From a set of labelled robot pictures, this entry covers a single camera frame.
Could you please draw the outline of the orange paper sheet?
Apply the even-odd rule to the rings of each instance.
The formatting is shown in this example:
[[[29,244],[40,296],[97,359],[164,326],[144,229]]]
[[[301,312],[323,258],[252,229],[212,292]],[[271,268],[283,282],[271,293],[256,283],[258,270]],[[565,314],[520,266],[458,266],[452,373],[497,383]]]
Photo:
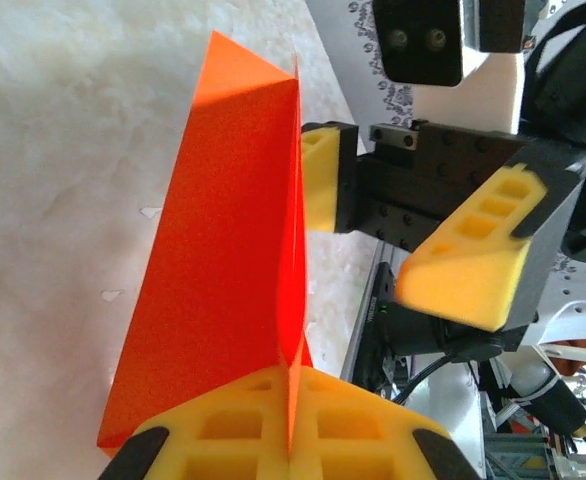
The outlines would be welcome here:
[[[98,446],[266,367],[293,424],[305,295],[299,79],[213,32]]]

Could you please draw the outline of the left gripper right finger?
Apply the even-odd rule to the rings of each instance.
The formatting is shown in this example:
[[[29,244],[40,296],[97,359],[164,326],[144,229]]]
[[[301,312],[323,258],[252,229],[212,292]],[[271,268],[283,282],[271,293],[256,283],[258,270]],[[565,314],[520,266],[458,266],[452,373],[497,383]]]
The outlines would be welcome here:
[[[478,480],[478,474],[432,419],[304,367],[290,480]]]

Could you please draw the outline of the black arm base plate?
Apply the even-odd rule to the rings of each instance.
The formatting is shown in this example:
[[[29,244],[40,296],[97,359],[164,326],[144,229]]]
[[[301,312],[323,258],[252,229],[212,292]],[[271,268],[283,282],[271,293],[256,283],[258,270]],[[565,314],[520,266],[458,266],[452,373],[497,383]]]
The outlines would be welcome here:
[[[398,395],[395,385],[395,353],[390,322],[397,313],[395,277],[391,265],[374,268],[369,296],[364,303],[360,339],[355,355],[352,383],[387,400]]]

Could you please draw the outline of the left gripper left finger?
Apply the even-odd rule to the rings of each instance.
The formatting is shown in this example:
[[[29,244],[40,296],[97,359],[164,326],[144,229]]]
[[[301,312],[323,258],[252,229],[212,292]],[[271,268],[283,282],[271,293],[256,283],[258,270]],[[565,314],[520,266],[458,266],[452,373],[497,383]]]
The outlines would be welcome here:
[[[284,386],[264,368],[151,417],[97,480],[286,480]]]

